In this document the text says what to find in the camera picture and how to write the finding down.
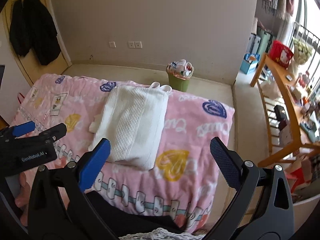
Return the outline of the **white knit sweater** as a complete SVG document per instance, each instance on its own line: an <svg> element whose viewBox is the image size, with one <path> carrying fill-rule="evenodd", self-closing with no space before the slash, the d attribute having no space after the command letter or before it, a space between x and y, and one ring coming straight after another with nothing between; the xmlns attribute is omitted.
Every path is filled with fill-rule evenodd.
<svg viewBox="0 0 320 240"><path fill-rule="evenodd" d="M103 138L111 144L107 161L151 170L155 165L172 88L157 82L148 87L117 86L106 98L89 131L88 150Z"/></svg>

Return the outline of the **wooden door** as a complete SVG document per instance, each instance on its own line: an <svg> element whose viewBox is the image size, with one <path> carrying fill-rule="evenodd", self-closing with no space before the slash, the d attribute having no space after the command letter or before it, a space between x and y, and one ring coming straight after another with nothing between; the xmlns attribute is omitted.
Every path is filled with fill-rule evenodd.
<svg viewBox="0 0 320 240"><path fill-rule="evenodd" d="M2 17L9 47L29 85L71 66L51 0L8 0Z"/></svg>

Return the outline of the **pink patterned bed quilt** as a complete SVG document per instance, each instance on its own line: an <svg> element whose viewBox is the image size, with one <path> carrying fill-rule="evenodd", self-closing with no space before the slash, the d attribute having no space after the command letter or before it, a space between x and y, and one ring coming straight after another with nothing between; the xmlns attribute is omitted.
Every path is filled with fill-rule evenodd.
<svg viewBox="0 0 320 240"><path fill-rule="evenodd" d="M108 139L111 153L91 189L120 210L169 216L192 233L206 224L217 187L210 141L228 142L234 112L219 101L157 83L46 74L29 90L12 124L33 121L35 133L66 125L49 168L77 161Z"/></svg>

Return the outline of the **black hanging coat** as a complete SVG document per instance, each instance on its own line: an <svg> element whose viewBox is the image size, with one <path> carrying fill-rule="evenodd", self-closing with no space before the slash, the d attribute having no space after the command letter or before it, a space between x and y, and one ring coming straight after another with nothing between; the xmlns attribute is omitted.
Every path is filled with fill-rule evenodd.
<svg viewBox="0 0 320 240"><path fill-rule="evenodd" d="M12 9L10 43L18 56L32 49L43 66L61 53L57 30L47 7L40 0L17 0Z"/></svg>

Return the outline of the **green trash bin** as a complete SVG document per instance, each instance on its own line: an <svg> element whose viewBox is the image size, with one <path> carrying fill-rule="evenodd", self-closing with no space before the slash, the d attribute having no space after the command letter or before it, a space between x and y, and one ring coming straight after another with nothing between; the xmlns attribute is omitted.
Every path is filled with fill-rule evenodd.
<svg viewBox="0 0 320 240"><path fill-rule="evenodd" d="M169 63L166 67L166 72L169 79L169 85L172 89L186 92L189 81L194 73L194 67L190 62L181 59Z"/></svg>

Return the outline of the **blue storage box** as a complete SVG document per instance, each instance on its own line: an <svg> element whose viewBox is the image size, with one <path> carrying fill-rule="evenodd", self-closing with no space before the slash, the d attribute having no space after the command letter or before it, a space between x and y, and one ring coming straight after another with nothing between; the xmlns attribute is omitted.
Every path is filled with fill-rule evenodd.
<svg viewBox="0 0 320 240"><path fill-rule="evenodd" d="M260 61L260 54L246 53L240 66L240 71L244 74L250 74L255 71Z"/></svg>

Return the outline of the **red hello kitty box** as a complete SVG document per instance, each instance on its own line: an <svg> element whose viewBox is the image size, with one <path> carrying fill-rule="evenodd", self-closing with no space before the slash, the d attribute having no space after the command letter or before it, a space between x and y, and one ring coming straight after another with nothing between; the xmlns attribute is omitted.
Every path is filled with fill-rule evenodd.
<svg viewBox="0 0 320 240"><path fill-rule="evenodd" d="M271 49L268 52L268 56L281 67L287 69L293 58L293 52L280 41L274 40Z"/></svg>

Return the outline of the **white wall socket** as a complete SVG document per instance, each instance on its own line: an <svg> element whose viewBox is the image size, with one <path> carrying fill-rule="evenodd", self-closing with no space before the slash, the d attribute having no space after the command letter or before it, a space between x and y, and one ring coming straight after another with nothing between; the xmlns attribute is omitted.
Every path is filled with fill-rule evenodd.
<svg viewBox="0 0 320 240"><path fill-rule="evenodd" d="M116 48L116 43L114 41L109 42L110 48Z"/></svg>

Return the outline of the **white double wall switch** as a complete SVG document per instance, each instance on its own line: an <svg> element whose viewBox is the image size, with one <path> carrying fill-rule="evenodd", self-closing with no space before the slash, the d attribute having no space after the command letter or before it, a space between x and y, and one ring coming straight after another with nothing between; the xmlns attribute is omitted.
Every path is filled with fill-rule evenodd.
<svg viewBox="0 0 320 240"><path fill-rule="evenodd" d="M129 41L128 42L128 47L131 48L131 49L142 49L142 42L141 41Z"/></svg>

